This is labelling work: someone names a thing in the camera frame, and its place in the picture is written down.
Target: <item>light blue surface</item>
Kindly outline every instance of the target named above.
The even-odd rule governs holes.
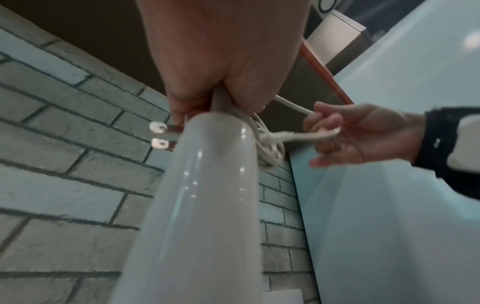
[[[427,0],[336,76],[355,103],[480,106],[480,2]],[[324,304],[477,303],[480,202],[402,161],[311,170],[291,155]]]

